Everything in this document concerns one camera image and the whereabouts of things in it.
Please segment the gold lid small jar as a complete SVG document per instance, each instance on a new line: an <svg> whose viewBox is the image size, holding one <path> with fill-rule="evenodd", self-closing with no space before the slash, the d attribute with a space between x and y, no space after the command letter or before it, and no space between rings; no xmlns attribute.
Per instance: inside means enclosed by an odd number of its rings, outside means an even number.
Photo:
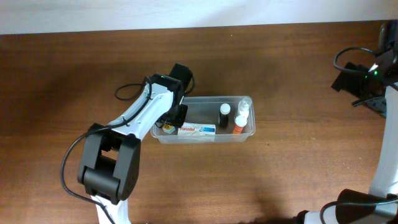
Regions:
<svg viewBox="0 0 398 224"><path fill-rule="evenodd" d="M162 130L167 134L172 134L176 130L176 127L169 124L165 124L163 125Z"/></svg>

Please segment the white Panadol box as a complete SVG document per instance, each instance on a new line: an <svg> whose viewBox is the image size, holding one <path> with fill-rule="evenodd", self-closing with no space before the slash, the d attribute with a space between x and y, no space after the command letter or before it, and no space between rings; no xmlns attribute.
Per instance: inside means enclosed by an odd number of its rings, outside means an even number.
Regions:
<svg viewBox="0 0 398 224"><path fill-rule="evenodd" d="M216 126L214 124L184 123L178 129L179 136L202 136L215 135Z"/></svg>

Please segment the dark bottle white cap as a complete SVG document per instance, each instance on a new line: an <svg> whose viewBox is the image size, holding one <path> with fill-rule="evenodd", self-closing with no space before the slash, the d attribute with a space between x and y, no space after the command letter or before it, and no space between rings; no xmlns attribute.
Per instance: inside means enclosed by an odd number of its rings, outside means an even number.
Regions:
<svg viewBox="0 0 398 224"><path fill-rule="evenodd" d="M219 126L221 128L227 128L229 122L229 113L231 111L231 107L227 103L223 103L220 106L220 113L219 113Z"/></svg>

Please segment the orange bottle white cap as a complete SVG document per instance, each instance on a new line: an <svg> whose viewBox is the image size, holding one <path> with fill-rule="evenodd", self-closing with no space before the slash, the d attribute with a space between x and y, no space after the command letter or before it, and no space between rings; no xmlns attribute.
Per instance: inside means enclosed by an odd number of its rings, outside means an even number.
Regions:
<svg viewBox="0 0 398 224"><path fill-rule="evenodd" d="M241 134L244 127L247 125L247 118L245 116L239 115L234 120L233 134Z"/></svg>

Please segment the white dropper bottle clear cap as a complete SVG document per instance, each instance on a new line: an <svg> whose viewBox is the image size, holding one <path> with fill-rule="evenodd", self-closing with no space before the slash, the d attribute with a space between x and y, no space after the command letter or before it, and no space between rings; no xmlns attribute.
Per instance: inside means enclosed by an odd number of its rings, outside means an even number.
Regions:
<svg viewBox="0 0 398 224"><path fill-rule="evenodd" d="M248 119L251 105L252 105L252 99L248 96L246 96L242 100L240 100L237 105L237 109L234 114L234 118L236 118L238 116L243 116L245 119Z"/></svg>

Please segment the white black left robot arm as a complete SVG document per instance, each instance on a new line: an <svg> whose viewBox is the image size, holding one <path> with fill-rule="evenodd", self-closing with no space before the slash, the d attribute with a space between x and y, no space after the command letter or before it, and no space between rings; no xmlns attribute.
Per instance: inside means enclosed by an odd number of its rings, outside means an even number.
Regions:
<svg viewBox="0 0 398 224"><path fill-rule="evenodd" d="M179 63L170 74L147 77L141 95L118 118L93 124L86 136L77 180L95 202L100 223L129 223L127 198L139 175L141 142L153 125L183 125L193 73Z"/></svg>

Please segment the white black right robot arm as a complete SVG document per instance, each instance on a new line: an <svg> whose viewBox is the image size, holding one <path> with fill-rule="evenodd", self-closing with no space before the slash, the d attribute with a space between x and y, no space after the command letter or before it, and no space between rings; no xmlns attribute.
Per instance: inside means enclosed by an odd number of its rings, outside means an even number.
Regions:
<svg viewBox="0 0 398 224"><path fill-rule="evenodd" d="M344 189L334 202L319 211L303 210L294 223L397 223L397 20L385 22L378 48L371 51L371 67L333 60L340 74L332 84L357 98L354 107L365 106L386 119L376 174L368 193Z"/></svg>

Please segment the clear plastic container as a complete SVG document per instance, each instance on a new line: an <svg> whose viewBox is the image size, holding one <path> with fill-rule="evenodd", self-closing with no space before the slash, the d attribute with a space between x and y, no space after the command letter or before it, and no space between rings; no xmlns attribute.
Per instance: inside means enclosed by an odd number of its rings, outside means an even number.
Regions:
<svg viewBox="0 0 398 224"><path fill-rule="evenodd" d="M240 101L249 104L248 123L243 127L240 134L234 134L234 116L238 111ZM220 107L227 103L231 107L228 115L229 123L226 128L219 127ZM183 104L188 106L185 121L196 124L214 124L214 135L195 135L182 136L175 129L167 133L163 128L156 125L152 127L150 133L152 137L158 139L162 144L196 144L196 143L219 143L219 142L244 142L249 136L256 132L254 106L249 96L196 96L184 98Z"/></svg>

